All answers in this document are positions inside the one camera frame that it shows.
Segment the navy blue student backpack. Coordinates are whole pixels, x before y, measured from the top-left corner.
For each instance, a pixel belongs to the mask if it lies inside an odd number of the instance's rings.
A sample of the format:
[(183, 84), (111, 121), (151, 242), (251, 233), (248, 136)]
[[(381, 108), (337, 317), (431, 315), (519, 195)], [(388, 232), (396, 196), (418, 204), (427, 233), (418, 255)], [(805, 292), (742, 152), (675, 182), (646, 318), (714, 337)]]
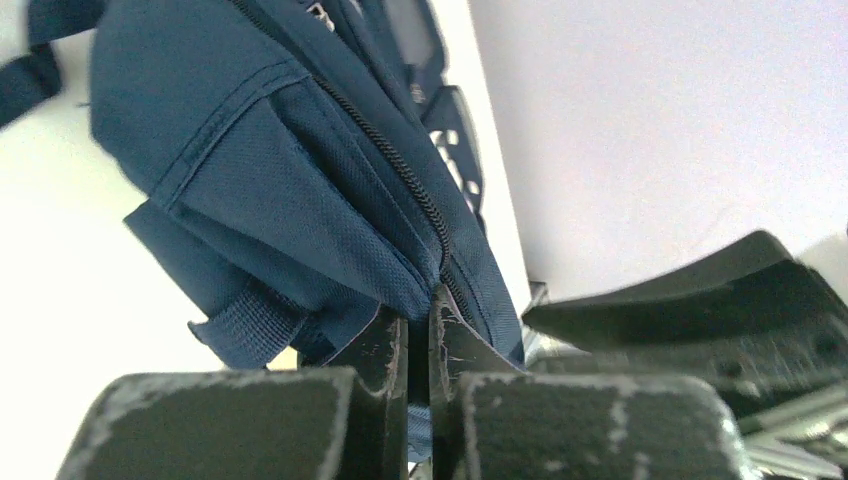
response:
[(145, 202), (126, 220), (206, 313), (227, 366), (321, 364), (446, 289), (515, 366), (520, 323), (480, 225), (355, 10), (306, 1), (32, 1), (1, 121), (57, 95), (92, 31), (90, 131)]

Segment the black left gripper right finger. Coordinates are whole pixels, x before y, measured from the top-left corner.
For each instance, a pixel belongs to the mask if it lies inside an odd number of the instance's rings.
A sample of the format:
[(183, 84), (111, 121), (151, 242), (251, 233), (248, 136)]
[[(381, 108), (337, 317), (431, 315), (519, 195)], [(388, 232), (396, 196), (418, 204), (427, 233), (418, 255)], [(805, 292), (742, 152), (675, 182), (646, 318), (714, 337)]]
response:
[(681, 375), (527, 373), (438, 287), (429, 313), (436, 479), (752, 479), (730, 409)]

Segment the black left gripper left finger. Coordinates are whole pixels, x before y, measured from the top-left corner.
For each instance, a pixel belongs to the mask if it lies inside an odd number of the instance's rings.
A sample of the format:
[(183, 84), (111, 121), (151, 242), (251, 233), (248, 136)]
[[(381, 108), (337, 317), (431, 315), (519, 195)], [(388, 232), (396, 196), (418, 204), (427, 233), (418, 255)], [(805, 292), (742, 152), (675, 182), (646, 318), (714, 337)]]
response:
[(325, 366), (120, 377), (61, 479), (403, 479), (407, 323), (383, 311)]

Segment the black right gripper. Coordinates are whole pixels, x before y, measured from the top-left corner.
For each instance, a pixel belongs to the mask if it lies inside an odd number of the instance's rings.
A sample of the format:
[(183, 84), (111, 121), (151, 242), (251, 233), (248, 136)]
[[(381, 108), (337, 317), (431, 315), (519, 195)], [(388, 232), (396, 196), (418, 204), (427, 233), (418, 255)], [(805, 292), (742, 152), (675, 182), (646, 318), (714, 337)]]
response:
[(847, 237), (799, 255), (752, 232), (617, 291), (537, 304), (530, 370), (678, 373), (712, 385), (767, 474), (847, 473)]

